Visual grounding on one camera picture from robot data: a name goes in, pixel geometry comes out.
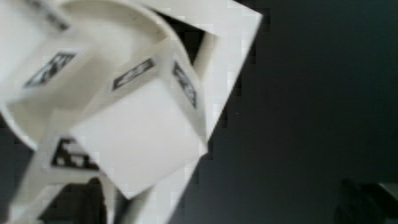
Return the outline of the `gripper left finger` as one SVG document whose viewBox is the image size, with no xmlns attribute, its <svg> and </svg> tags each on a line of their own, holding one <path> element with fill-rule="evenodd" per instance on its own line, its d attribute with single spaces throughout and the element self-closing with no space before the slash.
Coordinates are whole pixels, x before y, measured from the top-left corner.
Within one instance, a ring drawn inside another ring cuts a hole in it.
<svg viewBox="0 0 398 224">
<path fill-rule="evenodd" d="M 44 224 L 106 224 L 103 187 L 97 178 L 67 184 L 39 215 Z"/>
</svg>

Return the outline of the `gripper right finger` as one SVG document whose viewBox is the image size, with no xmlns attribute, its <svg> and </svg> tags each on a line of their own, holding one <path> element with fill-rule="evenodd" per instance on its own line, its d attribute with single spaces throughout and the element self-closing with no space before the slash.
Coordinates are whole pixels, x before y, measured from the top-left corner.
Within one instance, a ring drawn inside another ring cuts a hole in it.
<svg viewBox="0 0 398 224">
<path fill-rule="evenodd" d="M 334 224 L 398 224 L 398 197 L 378 183 L 341 180 Z"/>
</svg>

